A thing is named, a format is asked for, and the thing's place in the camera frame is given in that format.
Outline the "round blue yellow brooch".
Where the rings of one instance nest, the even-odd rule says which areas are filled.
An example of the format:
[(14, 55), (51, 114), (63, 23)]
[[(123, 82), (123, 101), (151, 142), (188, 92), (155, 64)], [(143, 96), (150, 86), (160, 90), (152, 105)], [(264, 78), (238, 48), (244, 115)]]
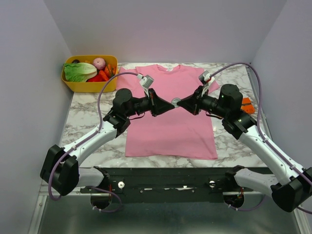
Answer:
[(181, 101), (181, 99), (179, 98), (174, 98), (172, 101), (171, 101), (171, 104), (175, 107), (175, 108), (178, 108), (179, 105), (178, 103)]

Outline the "pink t-shirt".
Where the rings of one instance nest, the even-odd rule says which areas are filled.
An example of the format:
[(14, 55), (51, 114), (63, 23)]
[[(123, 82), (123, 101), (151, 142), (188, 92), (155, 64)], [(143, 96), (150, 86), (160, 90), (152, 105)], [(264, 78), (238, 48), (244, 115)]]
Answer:
[[(154, 79), (151, 86), (156, 94), (171, 102), (185, 98), (201, 85), (199, 76), (203, 68), (178, 65), (164, 68), (158, 64), (120, 68), (116, 89), (127, 88), (133, 97), (141, 98), (144, 91), (134, 73), (149, 75)], [(136, 156), (182, 156), (193, 159), (217, 159), (215, 137), (211, 118), (205, 112), (194, 116), (181, 107), (174, 108), (157, 117), (149, 112), (141, 119), (131, 122), (127, 129), (125, 155)]]

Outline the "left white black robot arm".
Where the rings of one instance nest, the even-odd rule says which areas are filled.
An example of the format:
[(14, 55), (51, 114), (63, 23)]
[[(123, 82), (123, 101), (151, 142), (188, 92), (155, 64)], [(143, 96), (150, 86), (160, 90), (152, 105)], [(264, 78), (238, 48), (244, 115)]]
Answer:
[(150, 112), (156, 117), (172, 109), (174, 106), (158, 97), (153, 89), (142, 98), (133, 97), (129, 89), (118, 90), (111, 110), (101, 117), (98, 126), (71, 144), (54, 145), (48, 150), (40, 177), (48, 184), (49, 196), (57, 200), (53, 190), (65, 196), (77, 187), (92, 187), (98, 193), (104, 192), (108, 187), (106, 173), (98, 167), (82, 168), (82, 162), (99, 147), (124, 133), (131, 116)]

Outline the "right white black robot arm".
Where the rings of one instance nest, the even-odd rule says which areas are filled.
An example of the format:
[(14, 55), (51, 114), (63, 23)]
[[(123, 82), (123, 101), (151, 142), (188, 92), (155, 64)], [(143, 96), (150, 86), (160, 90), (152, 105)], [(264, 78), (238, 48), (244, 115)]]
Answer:
[(204, 87), (177, 102), (193, 115), (205, 111), (222, 119), (224, 129), (248, 146), (270, 169), (264, 175), (236, 166), (225, 177), (224, 185), (230, 191), (245, 187), (273, 199), (286, 212), (292, 212), (312, 195), (312, 170), (304, 169), (261, 133), (256, 120), (241, 109), (243, 95), (233, 84), (223, 85), (218, 98), (203, 95)]

